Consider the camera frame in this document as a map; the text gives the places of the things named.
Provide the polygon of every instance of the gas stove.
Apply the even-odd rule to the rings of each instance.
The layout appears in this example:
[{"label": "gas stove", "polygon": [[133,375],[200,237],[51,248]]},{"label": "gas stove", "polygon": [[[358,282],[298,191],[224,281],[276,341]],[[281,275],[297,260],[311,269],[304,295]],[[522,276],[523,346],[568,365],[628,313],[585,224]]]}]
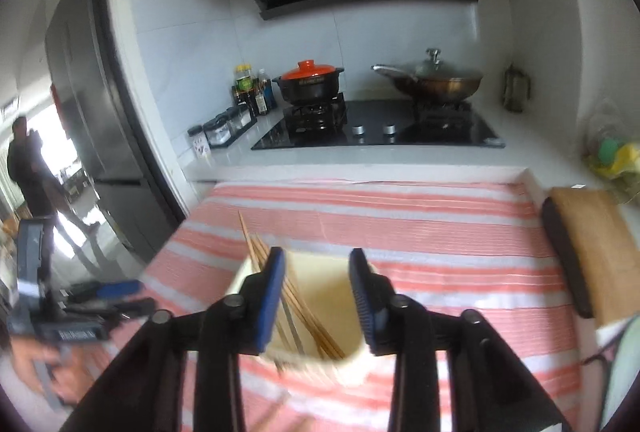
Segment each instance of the gas stove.
[{"label": "gas stove", "polygon": [[318,146],[459,145],[503,148],[504,141],[470,104],[427,105],[411,100],[346,102],[284,109],[252,150]]}]

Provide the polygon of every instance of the frying pan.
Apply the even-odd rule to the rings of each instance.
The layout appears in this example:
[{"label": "frying pan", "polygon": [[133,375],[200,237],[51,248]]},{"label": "frying pan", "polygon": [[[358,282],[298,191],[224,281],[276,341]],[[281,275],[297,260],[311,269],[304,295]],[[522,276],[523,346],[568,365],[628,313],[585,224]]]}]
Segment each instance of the frying pan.
[{"label": "frying pan", "polygon": [[377,64],[371,69],[390,78],[396,89],[414,100],[434,105],[458,104],[480,87],[482,73],[456,69],[438,59],[439,49],[427,49],[431,60],[408,69]]}]

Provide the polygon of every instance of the hand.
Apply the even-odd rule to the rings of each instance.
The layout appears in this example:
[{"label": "hand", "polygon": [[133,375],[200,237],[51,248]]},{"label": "hand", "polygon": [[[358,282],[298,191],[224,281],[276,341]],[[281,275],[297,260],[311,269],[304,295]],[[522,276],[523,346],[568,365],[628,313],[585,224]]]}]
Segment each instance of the hand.
[{"label": "hand", "polygon": [[14,336],[11,339],[14,371],[34,392],[43,393],[42,384],[33,367],[34,361],[57,365],[52,369],[51,389],[63,401],[78,403],[93,385],[94,379],[86,368],[84,349],[74,347],[61,364],[60,352],[33,338]]},{"label": "hand", "polygon": [[56,348],[41,344],[33,338],[12,336],[12,364],[18,378],[33,392],[43,393],[42,384],[38,379],[33,362],[41,361],[46,364],[60,362],[60,353]]},{"label": "hand", "polygon": [[86,368],[84,349],[76,347],[66,355],[64,364],[52,371],[51,389],[63,401],[78,403],[94,384],[94,377]]}]

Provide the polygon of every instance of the black clay pot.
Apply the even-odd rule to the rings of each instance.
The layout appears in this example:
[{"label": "black clay pot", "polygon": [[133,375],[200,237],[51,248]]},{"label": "black clay pot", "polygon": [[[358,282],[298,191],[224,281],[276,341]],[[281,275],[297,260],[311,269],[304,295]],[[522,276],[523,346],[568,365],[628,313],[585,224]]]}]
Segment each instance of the black clay pot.
[{"label": "black clay pot", "polygon": [[338,76],[344,68],[316,66],[313,60],[298,63],[299,68],[273,81],[277,83],[285,102],[297,107],[322,104],[338,95]]}]

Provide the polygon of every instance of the pink striped cloth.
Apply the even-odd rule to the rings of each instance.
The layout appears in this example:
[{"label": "pink striped cloth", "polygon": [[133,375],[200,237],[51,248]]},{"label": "pink striped cloth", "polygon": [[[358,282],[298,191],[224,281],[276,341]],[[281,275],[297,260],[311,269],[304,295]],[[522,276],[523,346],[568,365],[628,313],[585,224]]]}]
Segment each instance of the pink striped cloth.
[{"label": "pink striped cloth", "polygon": [[[575,425],[580,376],[572,308],[536,209],[521,185],[341,182],[214,187],[145,271],[148,295],[176,315],[205,309],[226,291],[247,248],[241,211],[269,245],[347,256],[354,247],[396,291],[431,310],[458,315],[478,308],[523,359]],[[107,362],[137,330],[119,329]],[[303,416],[309,430],[386,430],[393,358],[359,388],[318,388],[255,358],[242,358],[249,425],[288,390],[270,430]],[[194,358],[186,370],[183,430],[193,423]],[[450,430],[447,373],[440,375],[442,429]]]}]

